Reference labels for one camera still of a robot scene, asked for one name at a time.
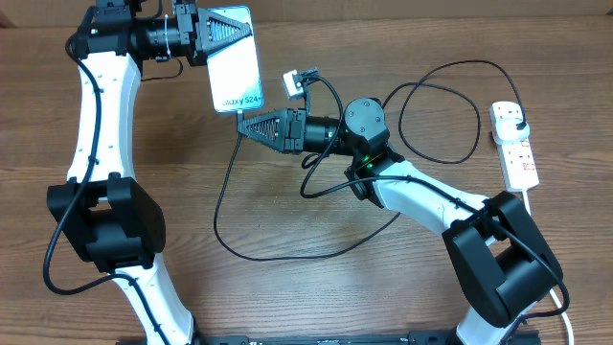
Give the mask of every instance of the wooden surface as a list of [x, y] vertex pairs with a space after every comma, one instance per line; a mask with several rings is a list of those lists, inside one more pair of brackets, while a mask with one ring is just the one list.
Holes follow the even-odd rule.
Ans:
[[[0, 24], [17, 28], [76, 27], [94, 0], [1, 0]], [[255, 22], [354, 19], [604, 15], [613, 0], [207, 0], [207, 8], [247, 5]], [[157, 11], [146, 1], [141, 15]], [[171, 13], [170, 0], [164, 0]]]
[[[43, 254], [55, 223], [47, 187], [70, 166], [79, 123], [79, 77], [63, 53], [73, 30], [0, 31], [0, 343], [112, 344], [142, 328], [112, 284], [56, 296], [42, 282]], [[486, 58], [507, 68], [533, 129], [541, 185], [530, 192], [534, 218], [556, 253], [572, 295], [578, 344], [610, 344], [613, 328], [613, 21], [610, 17], [420, 19], [264, 24], [256, 27], [266, 109], [285, 99], [280, 75], [318, 66], [345, 104], [384, 98], [449, 61]], [[146, 63], [146, 77], [174, 73]], [[466, 66], [432, 82], [455, 87], [482, 110], [483, 140], [460, 166], [430, 164], [397, 136], [402, 104], [389, 105], [392, 143], [425, 173], [473, 193], [504, 189], [490, 140], [489, 105], [512, 99], [496, 70]], [[399, 219], [370, 243], [319, 262], [250, 263], [226, 252], [212, 233], [213, 212], [236, 141], [234, 119], [214, 113], [206, 68], [141, 86], [134, 116], [139, 183], [164, 210], [164, 251], [174, 286], [206, 334], [289, 336], [398, 334], [447, 329], [464, 316], [443, 242]], [[335, 116], [316, 87], [313, 113]], [[405, 116], [405, 133], [425, 153], [459, 158], [475, 134], [470, 107], [423, 90]], [[349, 190], [316, 200], [298, 194], [302, 156], [245, 141], [220, 218], [223, 238], [241, 253], [271, 257], [323, 254], [345, 247], [393, 213], [356, 201]], [[331, 158], [310, 191], [344, 181], [350, 162]], [[52, 275], [75, 287], [100, 274], [81, 263], [62, 237]], [[546, 298], [537, 306], [547, 310]], [[562, 344], [558, 318], [531, 322], [545, 344]]]

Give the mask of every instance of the wooden table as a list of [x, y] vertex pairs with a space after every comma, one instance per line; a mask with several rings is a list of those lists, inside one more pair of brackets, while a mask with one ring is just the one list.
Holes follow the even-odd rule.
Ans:
[[[79, 76], [63, 43], [74, 29], [0, 30], [0, 343], [112, 344], [142, 336], [130, 305], [112, 284], [56, 296], [41, 278], [55, 227], [45, 203], [61, 184], [79, 125]], [[541, 185], [530, 192], [534, 218], [561, 262], [572, 295], [578, 344], [613, 335], [613, 21], [610, 17], [422, 19], [265, 24], [256, 27], [266, 109], [285, 99], [280, 75], [318, 66], [344, 103], [384, 98], [437, 65], [485, 58], [513, 76], [533, 128]], [[176, 65], [146, 63], [146, 76]], [[426, 162], [398, 139], [404, 96], [389, 105], [392, 143], [425, 173], [460, 189], [494, 196], [504, 189], [489, 128], [492, 102], [512, 100], [488, 66], [447, 69], [432, 82], [471, 97], [483, 139], [459, 166]], [[398, 334], [450, 329], [467, 302], [441, 239], [401, 218], [363, 247], [337, 259], [259, 264], [225, 251], [212, 233], [219, 187], [237, 135], [232, 117], [213, 111], [206, 68], [141, 86], [134, 116], [139, 183], [162, 206], [164, 251], [174, 285], [204, 333], [290, 336]], [[313, 113], [335, 116], [321, 86]], [[422, 90], [405, 133], [424, 152], [459, 158], [476, 122], [461, 99]], [[358, 202], [351, 191], [304, 200], [300, 156], [245, 141], [220, 217], [223, 238], [258, 257], [323, 254], [374, 231], [393, 213]], [[328, 159], [308, 189], [344, 181], [347, 158]], [[61, 287], [99, 277], [62, 237], [52, 275]], [[551, 309], [549, 298], [537, 306]], [[563, 343], [559, 318], [534, 321], [545, 344]]]

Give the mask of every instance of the white arm segment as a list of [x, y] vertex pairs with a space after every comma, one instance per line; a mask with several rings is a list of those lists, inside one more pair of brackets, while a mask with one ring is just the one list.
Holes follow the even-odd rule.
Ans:
[[[121, 177], [134, 177], [132, 165], [132, 122], [134, 101], [141, 84], [141, 72], [128, 54], [116, 56], [115, 52], [90, 54], [83, 59], [101, 89], [102, 122], [96, 165], [90, 181], [105, 181], [110, 173]], [[87, 170], [87, 158], [92, 148], [96, 123], [96, 98], [91, 81], [79, 69], [81, 81], [81, 105], [79, 139], [73, 164], [67, 180], [75, 177], [83, 180]]]
[[[449, 187], [420, 172], [408, 161], [396, 163], [380, 173], [380, 175], [411, 175], [431, 183], [477, 210], [484, 207], [483, 201], [487, 199], [482, 195], [472, 195]], [[467, 219], [472, 216], [469, 211], [456, 207], [453, 202], [415, 182], [377, 180], [373, 183], [373, 186], [376, 195], [385, 208], [400, 212], [416, 220], [438, 236], [441, 236], [444, 231], [449, 229], [454, 220]]]
[[[192, 314], [185, 309], [179, 296], [176, 294], [169, 273], [164, 265], [164, 257], [162, 254], [155, 255], [153, 267], [150, 269], [143, 269], [141, 266], [133, 266], [116, 269], [116, 272], [127, 274], [136, 279], [137, 284], [141, 287], [141, 290], [147, 298], [151, 312], [153, 316], [155, 316], [155, 320], [161, 325], [161, 329], [171, 345], [192, 343]], [[164, 345], [160, 335], [153, 329], [153, 325], [151, 325], [145, 313], [143, 302], [141, 302], [134, 287], [131, 287], [129, 282], [125, 279], [114, 279], [114, 282], [117, 283], [125, 293], [132, 308], [136, 311], [138, 318], [141, 320], [143, 328], [145, 328], [145, 333], [147, 334], [147, 345]]]

